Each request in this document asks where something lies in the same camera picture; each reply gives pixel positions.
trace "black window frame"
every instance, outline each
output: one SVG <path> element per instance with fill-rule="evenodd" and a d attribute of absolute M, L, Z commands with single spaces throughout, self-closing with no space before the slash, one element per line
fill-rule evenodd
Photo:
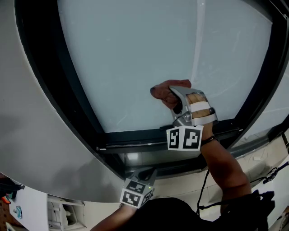
<path fill-rule="evenodd" d="M 231 148 L 254 124 L 274 95 L 288 63 L 289 8 L 283 0 L 265 0 L 272 16 L 269 47 L 259 76 L 234 119 L 220 121 L 214 134 Z M 125 178 L 136 167 L 127 167 L 118 153 L 167 149 L 166 129 L 105 133 L 81 86 L 63 35 L 56 0 L 15 0 L 18 31 L 24 51 L 44 93 L 64 122 L 104 164 Z M 279 130 L 270 135 L 279 134 Z M 153 165 L 159 176 L 202 169 L 202 155 L 184 161 Z"/>

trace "white strap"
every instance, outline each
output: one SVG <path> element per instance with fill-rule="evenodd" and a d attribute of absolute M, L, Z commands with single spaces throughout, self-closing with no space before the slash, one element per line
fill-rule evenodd
<path fill-rule="evenodd" d="M 204 110 L 204 109 L 210 109 L 210 105 L 208 102 L 205 101 L 201 101 L 201 102 L 196 102 L 196 103 L 192 103 L 191 104 L 191 112 L 195 112 L 195 111 L 200 111 L 200 110 Z"/>
<path fill-rule="evenodd" d="M 193 126 L 197 126 L 197 125 L 205 125 L 205 124 L 211 123 L 215 120 L 217 120 L 216 113 L 205 116 L 205 117 L 194 118 L 191 121 L 192 121 Z"/>

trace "wristband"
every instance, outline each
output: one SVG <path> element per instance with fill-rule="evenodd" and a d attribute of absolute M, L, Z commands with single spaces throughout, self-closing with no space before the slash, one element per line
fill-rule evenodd
<path fill-rule="evenodd" d="M 214 140 L 214 139 L 219 142 L 219 140 L 213 135 L 213 136 L 209 137 L 208 139 L 203 140 L 203 141 L 201 142 L 200 146 L 202 147 L 203 145 L 211 142 L 211 141 Z"/>

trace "forearm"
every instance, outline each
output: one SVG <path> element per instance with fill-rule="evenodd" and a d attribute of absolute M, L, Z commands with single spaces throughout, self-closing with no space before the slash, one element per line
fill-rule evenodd
<path fill-rule="evenodd" d="M 112 215 L 99 222 L 91 231 L 114 231 L 122 227 L 135 214 L 136 208 L 123 205 Z"/>
<path fill-rule="evenodd" d="M 222 190 L 249 184 L 237 160 L 217 140 L 201 147 L 213 179 Z"/>

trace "person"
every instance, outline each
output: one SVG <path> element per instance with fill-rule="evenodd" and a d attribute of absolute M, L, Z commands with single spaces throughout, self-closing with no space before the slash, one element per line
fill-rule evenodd
<path fill-rule="evenodd" d="M 168 80 L 151 88 L 150 92 L 155 98 L 161 99 L 169 109 L 173 109 L 178 99 L 169 90 L 170 85 L 190 88 L 191 83 L 189 80 Z M 188 100 L 191 103 L 204 101 L 198 94 L 189 95 Z M 208 109 L 201 110 L 194 112 L 193 117 L 203 117 L 209 113 Z M 213 136 L 212 127 L 212 123 L 204 125 L 202 140 Z M 222 200 L 251 193 L 250 182 L 239 163 L 218 140 L 213 139 L 201 146 L 200 151 L 213 179 L 223 192 Z M 221 213 L 226 206 L 221 205 Z M 158 198 L 149 200 L 140 209 L 123 205 L 91 231 L 211 230 L 214 227 L 214 223 L 202 220 L 187 203 L 176 198 Z"/>

